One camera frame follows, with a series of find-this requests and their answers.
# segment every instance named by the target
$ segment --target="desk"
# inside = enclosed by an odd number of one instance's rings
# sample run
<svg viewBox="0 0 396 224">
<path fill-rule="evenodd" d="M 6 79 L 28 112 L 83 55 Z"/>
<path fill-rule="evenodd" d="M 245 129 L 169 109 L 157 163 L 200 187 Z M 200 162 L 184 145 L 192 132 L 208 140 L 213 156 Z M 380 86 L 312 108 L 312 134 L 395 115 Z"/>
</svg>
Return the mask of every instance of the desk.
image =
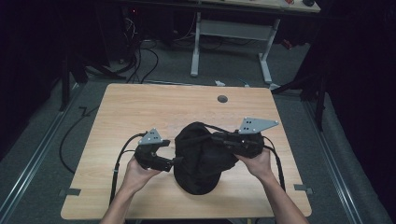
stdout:
<svg viewBox="0 0 396 224">
<path fill-rule="evenodd" d="M 293 4 L 288 4 L 285 0 L 199 0 L 198 3 L 225 4 L 240 7 L 273 8 L 278 10 L 301 11 L 305 13 L 320 12 L 320 8 L 316 3 L 312 7 L 307 7 L 304 5 L 302 0 L 296 0 Z M 259 52 L 259 60 L 262 67 L 264 81 L 267 84 L 271 84 L 272 78 L 268 69 L 267 57 L 274 42 L 279 23 L 279 18 L 275 19 L 274 24 L 272 25 L 201 20 L 201 13 L 197 12 L 195 46 L 192 54 L 191 75 L 193 77 L 198 76 L 200 35 L 217 35 L 265 41 L 264 48 L 257 49 L 257 52 Z"/>
<path fill-rule="evenodd" d="M 227 103 L 218 101 L 228 97 Z M 68 195 L 62 209 L 65 219 L 99 219 L 108 208 L 113 168 L 121 148 L 136 133 L 156 128 L 169 147 L 161 147 L 159 156 L 175 157 L 175 137 L 194 121 L 228 131 L 238 129 L 243 117 L 278 120 L 279 125 L 262 132 L 276 147 L 283 164 L 286 189 L 303 211 L 311 214 L 290 145 L 276 110 L 272 93 L 262 88 L 167 86 L 110 84 L 105 92 L 90 136 L 82 153 L 70 189 L 81 189 L 78 196 Z M 135 149 L 137 141 L 129 149 Z M 119 185 L 131 154 L 120 162 Z M 277 176 L 275 158 L 273 170 Z M 224 218 L 272 217 L 271 206 L 261 183 L 241 161 L 222 173 L 216 188 L 206 195 L 190 195 L 174 179 L 173 169 L 152 178 L 136 195 L 127 213 L 129 219 L 145 218 Z"/>
</svg>

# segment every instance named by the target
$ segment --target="table surface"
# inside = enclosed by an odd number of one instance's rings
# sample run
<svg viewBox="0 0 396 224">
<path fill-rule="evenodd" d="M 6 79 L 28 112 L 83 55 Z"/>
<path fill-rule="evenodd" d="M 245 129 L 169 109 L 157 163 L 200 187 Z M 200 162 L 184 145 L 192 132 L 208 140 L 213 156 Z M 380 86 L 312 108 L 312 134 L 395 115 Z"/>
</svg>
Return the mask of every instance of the table surface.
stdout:
<svg viewBox="0 0 396 224">
<path fill-rule="evenodd" d="M 308 7 L 303 3 L 303 0 L 294 0 L 293 4 L 287 4 L 285 0 L 199 0 L 204 3 L 228 4 L 246 7 L 263 7 L 274 8 L 288 11 L 300 12 L 320 12 L 320 7 L 315 3 L 312 7 Z"/>
<path fill-rule="evenodd" d="M 219 95 L 228 98 L 218 101 Z M 62 217 L 100 219 L 108 208 L 113 168 L 125 142 L 137 133 L 156 128 L 169 147 L 161 147 L 159 156 L 175 157 L 175 137 L 188 124 L 201 121 L 228 131 L 239 128 L 244 117 L 278 120 L 279 125 L 264 130 L 282 161 L 287 193 L 305 216 L 311 207 L 290 150 L 272 93 L 264 88 L 168 86 L 110 84 L 105 92 L 90 136 L 82 153 L 70 189 L 81 189 L 78 196 L 68 195 Z M 137 141 L 127 149 L 135 149 Z M 120 162 L 118 186 L 126 164 L 133 156 L 125 153 Z M 277 176 L 275 158 L 272 168 Z M 272 217 L 271 206 L 261 183 L 241 161 L 222 173 L 216 188 L 206 195 L 191 195 L 177 184 L 173 169 L 153 177 L 136 193 L 127 213 L 130 219 L 145 218 L 223 218 Z"/>
</svg>

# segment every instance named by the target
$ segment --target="black cloth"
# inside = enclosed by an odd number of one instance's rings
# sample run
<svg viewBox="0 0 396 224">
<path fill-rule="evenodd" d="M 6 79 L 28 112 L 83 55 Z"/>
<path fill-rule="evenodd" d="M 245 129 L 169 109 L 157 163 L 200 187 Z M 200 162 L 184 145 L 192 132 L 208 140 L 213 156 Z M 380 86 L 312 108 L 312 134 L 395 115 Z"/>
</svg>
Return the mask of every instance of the black cloth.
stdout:
<svg viewBox="0 0 396 224">
<path fill-rule="evenodd" d="M 238 161 L 233 153 L 213 142 L 211 132 L 201 122 L 185 127 L 175 145 L 176 157 L 183 157 L 174 166 L 175 179 L 190 194 L 210 192 L 218 184 L 221 172 L 233 168 Z"/>
</svg>

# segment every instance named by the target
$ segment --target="black cable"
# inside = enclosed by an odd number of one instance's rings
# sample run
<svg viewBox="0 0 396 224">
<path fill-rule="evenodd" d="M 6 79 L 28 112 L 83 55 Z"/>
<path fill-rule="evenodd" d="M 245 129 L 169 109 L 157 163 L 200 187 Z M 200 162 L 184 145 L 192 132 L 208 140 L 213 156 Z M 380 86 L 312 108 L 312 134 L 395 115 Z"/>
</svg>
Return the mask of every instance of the black cable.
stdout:
<svg viewBox="0 0 396 224">
<path fill-rule="evenodd" d="M 132 140 L 134 140 L 136 137 L 143 137 L 143 136 L 145 136 L 145 133 L 135 134 L 134 136 L 130 137 L 128 139 L 128 141 L 126 141 L 125 145 L 122 147 L 121 152 L 120 152 L 119 156 L 117 157 L 117 162 L 116 162 L 116 165 L 114 166 L 114 170 L 113 170 L 113 181 L 111 184 L 111 193 L 110 193 L 110 203 L 109 204 L 111 204 L 111 202 L 114 199 L 114 196 L 116 195 L 117 178 L 119 176 L 120 160 L 121 160 L 122 154 L 125 152 L 125 148 L 128 147 L 129 143 Z"/>
<path fill-rule="evenodd" d="M 270 151 L 272 151 L 274 153 L 275 159 L 276 159 L 276 166 L 277 166 L 277 170 L 278 170 L 278 176 L 279 176 L 279 184 L 280 184 L 280 187 L 282 187 L 282 189 L 286 191 L 285 177 L 283 176 L 282 163 L 280 162 L 279 156 L 277 156 L 277 153 L 276 153 L 276 150 L 275 150 L 275 147 L 274 147 L 274 143 L 269 138 L 267 138 L 265 136 L 263 138 L 267 139 L 272 145 L 272 147 L 268 147 L 266 145 L 264 145 L 264 147 L 269 149 Z"/>
<path fill-rule="evenodd" d="M 141 53 L 141 50 L 140 50 L 140 45 L 139 45 L 139 48 L 138 48 L 138 56 L 139 56 L 139 60 L 138 60 L 138 63 L 137 63 L 137 67 L 134 69 L 134 72 L 128 77 L 128 79 L 126 80 L 126 83 L 129 83 L 129 81 L 131 81 L 131 78 L 136 75 L 137 70 L 140 68 L 140 64 L 142 62 L 142 53 Z"/>
<path fill-rule="evenodd" d="M 202 44 L 200 44 L 200 48 L 201 48 L 201 49 L 206 49 L 206 50 L 215 50 L 215 49 L 218 49 L 218 48 L 220 48 L 220 47 L 222 46 L 223 41 L 224 41 L 224 38 L 223 38 L 223 37 L 220 37 L 220 36 L 216 36 L 216 37 L 212 37 L 212 38 L 206 37 L 206 39 L 219 39 L 219 44 L 218 44 L 217 46 L 215 46 L 214 48 L 206 48 L 206 47 L 203 46 L 204 43 L 202 43 Z"/>
<path fill-rule="evenodd" d="M 149 76 L 149 74 L 152 72 L 152 71 L 154 71 L 154 69 L 157 67 L 157 65 L 158 65 L 158 61 L 159 61 L 159 58 L 158 58 L 158 55 L 157 55 L 157 53 L 155 53 L 154 51 L 152 51 L 151 49 L 146 49 L 146 50 L 148 50 L 148 51 L 150 51 L 151 53 L 153 53 L 154 55 L 155 55 L 155 57 L 156 57 L 156 59 L 157 59 L 157 61 L 155 62 L 155 65 L 154 65 L 154 67 L 147 73 L 147 74 L 145 74 L 144 76 L 143 76 L 143 78 L 142 78 L 142 80 L 140 81 L 140 84 L 143 84 L 143 82 L 145 81 L 145 79 L 146 79 L 146 77 L 148 77 Z"/>
<path fill-rule="evenodd" d="M 231 44 L 231 45 L 245 46 L 245 45 L 250 44 L 251 42 L 257 42 L 258 41 L 258 40 L 254 40 L 254 39 L 249 39 L 249 40 L 246 40 L 245 43 L 238 43 L 238 42 L 230 41 L 229 39 L 230 38 L 225 38 L 224 39 L 224 43 Z"/>
<path fill-rule="evenodd" d="M 59 158 L 61 159 L 61 163 L 68 170 L 70 173 L 74 174 L 76 171 L 74 171 L 72 168 L 70 168 L 66 162 L 64 162 L 64 156 L 62 154 L 63 147 L 64 147 L 64 141 L 66 140 L 67 135 L 71 133 L 71 131 L 86 117 L 88 117 L 93 111 L 97 110 L 99 106 L 95 107 L 94 109 L 90 110 L 88 113 L 84 114 L 80 119 L 78 119 L 70 128 L 67 130 L 66 134 L 64 135 L 64 138 L 62 139 L 61 144 L 59 145 Z"/>
<path fill-rule="evenodd" d="M 190 40 L 190 38 L 185 38 L 185 39 L 182 39 L 182 40 L 174 41 L 173 43 L 178 45 L 178 46 L 181 46 L 181 47 L 189 47 L 189 46 L 191 46 L 191 45 L 193 45 L 195 43 L 195 41 L 194 40 Z M 180 44 L 179 42 L 189 42 L 189 44 Z"/>
<path fill-rule="evenodd" d="M 219 127 L 216 127 L 216 126 L 213 126 L 213 125 L 209 125 L 209 124 L 205 124 L 205 123 L 202 123 L 206 128 L 211 128 L 211 129 L 213 129 L 213 130 L 216 130 L 216 131 L 218 131 L 218 132 L 221 132 L 221 133 L 229 133 L 228 131 L 226 131 L 226 130 L 224 130 L 224 129 L 221 129 L 221 128 L 219 128 Z"/>
</svg>

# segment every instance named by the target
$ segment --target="cable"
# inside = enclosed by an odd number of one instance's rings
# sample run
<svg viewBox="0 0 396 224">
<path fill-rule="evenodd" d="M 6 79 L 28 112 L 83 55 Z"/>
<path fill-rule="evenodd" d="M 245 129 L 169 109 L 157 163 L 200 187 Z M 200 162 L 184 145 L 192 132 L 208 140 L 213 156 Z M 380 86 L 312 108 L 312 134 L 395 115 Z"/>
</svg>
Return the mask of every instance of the cable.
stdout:
<svg viewBox="0 0 396 224">
<path fill-rule="evenodd" d="M 120 160 L 121 160 L 122 154 L 124 154 L 126 152 L 125 148 L 128 147 L 129 143 L 132 140 L 134 140 L 136 137 L 143 137 L 143 136 L 145 136 L 145 133 L 135 134 L 134 136 L 130 137 L 128 139 L 128 141 L 126 141 L 126 143 L 122 147 L 121 152 L 120 152 L 119 156 L 117 157 L 116 165 L 114 166 L 114 170 L 113 170 L 113 182 L 111 184 L 111 193 L 110 193 L 110 203 L 109 204 L 111 204 L 111 202 L 114 199 L 114 196 L 116 195 L 117 178 L 119 176 Z"/>
<path fill-rule="evenodd" d="M 206 38 L 202 38 L 203 40 L 204 39 L 219 39 L 219 44 L 217 45 L 217 46 L 215 46 L 214 48 L 206 48 L 206 47 L 204 47 L 202 44 L 200 44 L 200 48 L 201 49 L 206 49 L 206 50 L 215 50 L 215 49 L 218 49 L 218 48 L 220 48 L 221 46 L 222 46 L 222 44 L 223 44 L 223 40 L 224 40 L 224 38 L 223 37 L 220 37 L 220 36 L 212 36 L 212 37 L 206 37 Z"/>
<path fill-rule="evenodd" d="M 66 162 L 64 162 L 64 156 L 62 154 L 63 147 L 64 147 L 64 141 L 66 140 L 67 135 L 71 133 L 71 131 L 86 117 L 88 117 L 93 111 L 97 110 L 99 106 L 95 107 L 94 109 L 90 110 L 87 114 L 82 115 L 80 119 L 78 119 L 70 128 L 67 130 L 66 134 L 64 135 L 64 138 L 62 139 L 61 144 L 59 145 L 59 158 L 61 159 L 61 163 L 66 168 L 67 171 L 69 171 L 72 174 L 75 174 L 76 171 L 74 171 L 72 168 L 70 168 Z"/>
<path fill-rule="evenodd" d="M 275 150 L 275 147 L 274 147 L 274 143 L 269 138 L 267 138 L 265 136 L 263 138 L 267 139 L 272 145 L 272 147 L 268 147 L 266 145 L 264 145 L 264 147 L 269 149 L 270 151 L 272 151 L 274 153 L 275 159 L 276 159 L 276 166 L 277 166 L 277 170 L 278 170 L 278 176 L 279 176 L 279 184 L 280 184 L 280 187 L 282 187 L 282 189 L 286 191 L 285 177 L 283 176 L 282 163 L 280 162 L 279 156 L 277 156 L 277 153 L 276 153 L 276 150 Z"/>
<path fill-rule="evenodd" d="M 159 58 L 158 58 L 158 55 L 157 55 L 157 53 L 155 53 L 154 51 L 152 51 L 151 49 L 146 49 L 146 50 L 148 50 L 148 51 L 150 51 L 151 53 L 153 53 L 154 55 L 155 55 L 155 57 L 156 57 L 156 59 L 157 59 L 157 61 L 155 62 L 155 65 L 154 65 L 154 67 L 147 73 L 147 74 L 145 74 L 144 76 L 143 76 L 143 78 L 142 78 L 142 80 L 140 81 L 140 84 L 143 84 L 143 82 L 145 81 L 145 79 L 146 79 L 146 77 L 148 77 L 149 76 L 149 74 L 152 72 L 152 71 L 154 71 L 154 69 L 157 67 L 157 65 L 158 65 L 158 61 L 159 61 Z"/>
<path fill-rule="evenodd" d="M 191 23 L 189 31 L 183 37 L 181 37 L 179 39 L 174 39 L 175 42 L 178 40 L 184 40 L 184 39 L 188 39 L 188 38 L 195 36 L 195 35 L 191 35 L 191 36 L 187 36 L 187 35 L 189 35 L 191 33 L 192 27 L 194 27 L 194 22 L 195 22 L 196 16 L 197 16 L 197 13 L 194 13 L 194 17 L 192 18 L 192 23 Z"/>
<path fill-rule="evenodd" d="M 140 64 L 141 64 L 141 62 L 142 62 L 142 53 L 141 53 L 141 50 L 140 50 L 140 46 L 141 46 L 141 45 L 139 45 L 139 48 L 138 48 L 138 56 L 139 56 L 139 58 L 138 58 L 137 67 L 134 69 L 134 72 L 128 77 L 128 79 L 126 80 L 126 83 L 128 83 L 128 82 L 131 80 L 131 78 L 132 78 L 134 75 L 136 75 L 137 70 L 139 69 Z"/>
<path fill-rule="evenodd" d="M 189 44 L 180 44 L 179 43 L 179 42 L 186 41 L 186 40 L 188 40 L 188 38 L 185 38 L 183 40 L 178 40 L 177 42 L 175 41 L 174 44 L 176 44 L 178 46 L 181 46 L 181 47 L 189 47 L 189 46 L 191 46 L 191 45 L 193 45 L 195 43 L 194 40 L 189 41 Z"/>
<path fill-rule="evenodd" d="M 245 46 L 245 45 L 248 45 L 248 44 L 250 44 L 250 42 L 258 42 L 258 40 L 254 40 L 254 39 L 250 39 L 250 40 L 247 40 L 247 42 L 245 42 L 245 43 L 237 43 L 237 42 L 233 42 L 233 41 L 230 41 L 230 40 L 228 40 L 228 39 L 230 39 L 230 38 L 225 38 L 224 39 L 224 43 L 226 43 L 226 44 L 232 44 L 232 45 L 238 45 L 238 46 Z"/>
</svg>

